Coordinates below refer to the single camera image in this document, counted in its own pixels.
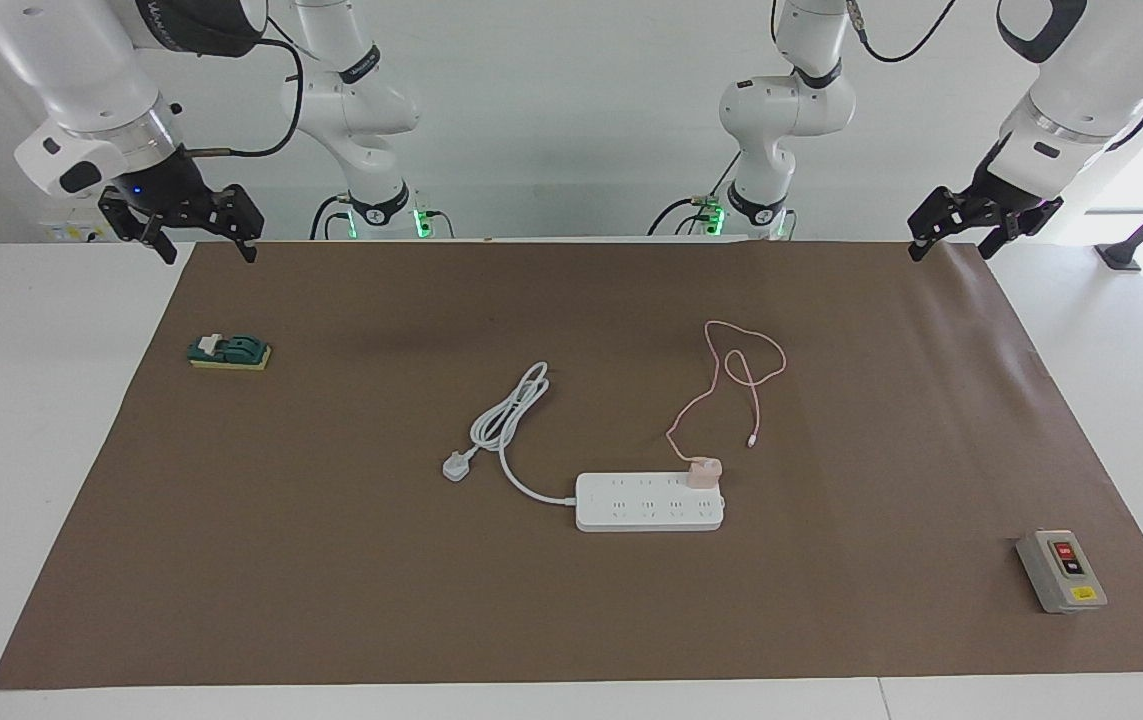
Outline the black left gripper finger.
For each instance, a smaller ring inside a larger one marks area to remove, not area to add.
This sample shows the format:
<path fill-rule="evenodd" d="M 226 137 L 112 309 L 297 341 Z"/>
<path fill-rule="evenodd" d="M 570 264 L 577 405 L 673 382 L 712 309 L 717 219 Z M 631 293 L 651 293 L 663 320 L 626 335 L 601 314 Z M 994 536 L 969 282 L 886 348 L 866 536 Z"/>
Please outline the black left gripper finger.
<path fill-rule="evenodd" d="M 992 259 L 1007 243 L 1020 240 L 1020 237 L 1028 237 L 1033 221 L 1033 208 L 1024 210 L 996 208 L 988 213 L 981 224 L 991 227 L 991 231 L 977 245 L 981 258 Z"/>
<path fill-rule="evenodd" d="M 932 247 L 943 238 L 970 229 L 972 215 L 968 210 L 970 200 L 969 189 L 951 191 L 940 186 L 928 193 L 906 219 L 911 233 L 908 249 L 910 259 L 920 263 L 932 251 Z"/>

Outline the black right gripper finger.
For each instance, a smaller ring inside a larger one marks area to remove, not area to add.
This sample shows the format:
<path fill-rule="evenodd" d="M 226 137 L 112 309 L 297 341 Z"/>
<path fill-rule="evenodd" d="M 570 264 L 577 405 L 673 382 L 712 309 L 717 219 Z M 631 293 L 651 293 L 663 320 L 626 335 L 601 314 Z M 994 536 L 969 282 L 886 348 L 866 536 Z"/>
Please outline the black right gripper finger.
<path fill-rule="evenodd" d="M 120 191 L 101 192 L 97 208 L 120 241 L 141 243 L 154 251 L 165 264 L 175 264 L 177 250 L 163 232 L 161 215 L 152 214 L 142 222 Z"/>
<path fill-rule="evenodd" d="M 247 264 L 256 263 L 264 217 L 241 184 L 213 193 L 213 233 L 231 240 Z"/>

